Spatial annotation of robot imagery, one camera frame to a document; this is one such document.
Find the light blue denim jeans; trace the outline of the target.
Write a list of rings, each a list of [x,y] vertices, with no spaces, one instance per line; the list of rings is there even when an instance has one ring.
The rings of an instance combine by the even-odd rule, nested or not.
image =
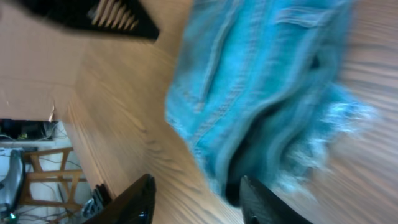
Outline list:
[[[296,192],[327,146],[376,112],[338,83],[353,1],[194,1],[165,119],[210,189],[239,206],[244,176]]]

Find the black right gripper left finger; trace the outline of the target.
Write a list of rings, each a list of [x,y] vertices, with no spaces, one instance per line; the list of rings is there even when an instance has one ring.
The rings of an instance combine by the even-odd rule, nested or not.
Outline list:
[[[150,174],[144,174],[114,199],[104,184],[97,185],[83,206],[85,224],[152,224],[155,195],[155,178]]]

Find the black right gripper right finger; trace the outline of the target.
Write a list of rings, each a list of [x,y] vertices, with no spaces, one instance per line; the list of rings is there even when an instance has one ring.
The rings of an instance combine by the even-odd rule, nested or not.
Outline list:
[[[241,179],[239,199],[245,224],[312,224],[257,179]]]

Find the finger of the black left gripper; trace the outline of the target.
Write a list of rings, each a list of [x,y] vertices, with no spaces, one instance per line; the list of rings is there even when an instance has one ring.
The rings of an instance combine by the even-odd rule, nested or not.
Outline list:
[[[73,31],[157,40],[159,28],[138,0],[19,0],[29,14]]]

